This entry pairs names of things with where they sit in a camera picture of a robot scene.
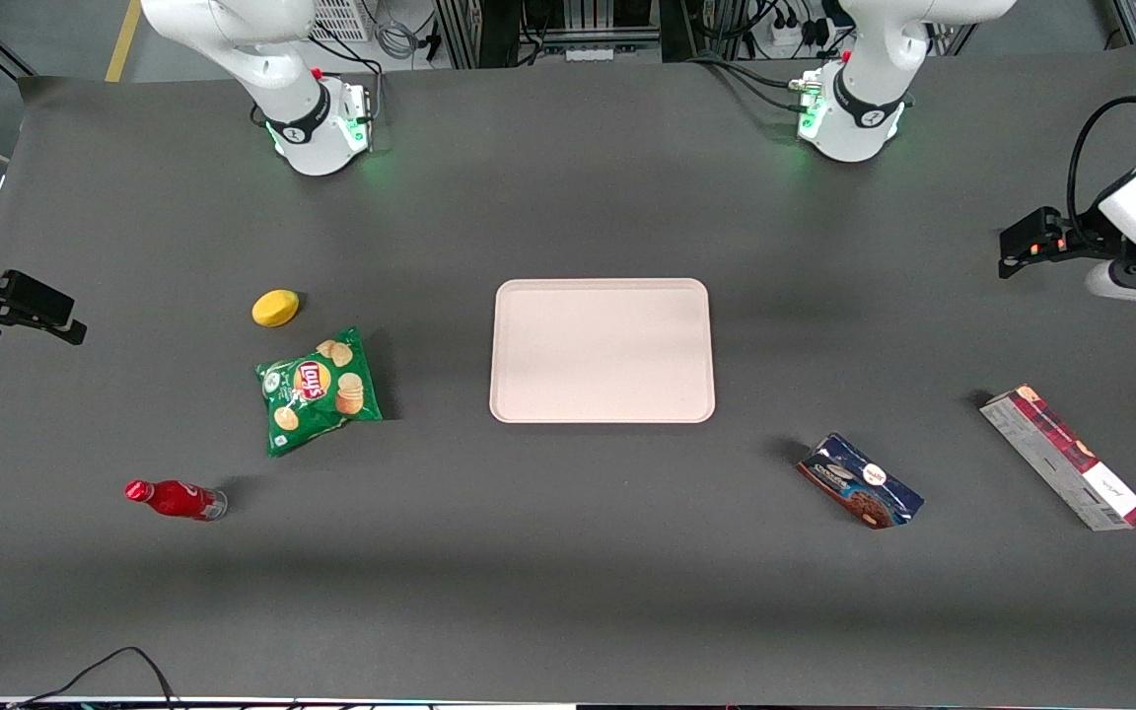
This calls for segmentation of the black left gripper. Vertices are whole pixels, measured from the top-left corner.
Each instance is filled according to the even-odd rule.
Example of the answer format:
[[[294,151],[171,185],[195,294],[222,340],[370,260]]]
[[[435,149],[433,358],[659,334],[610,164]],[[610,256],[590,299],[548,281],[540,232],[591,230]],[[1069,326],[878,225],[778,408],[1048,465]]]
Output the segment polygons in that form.
[[[1136,244],[1118,229],[1068,229],[1054,207],[1038,207],[999,234],[999,278],[1009,279],[1027,266],[1067,260],[1070,256],[1100,259],[1086,275],[1091,295],[1136,301]]]

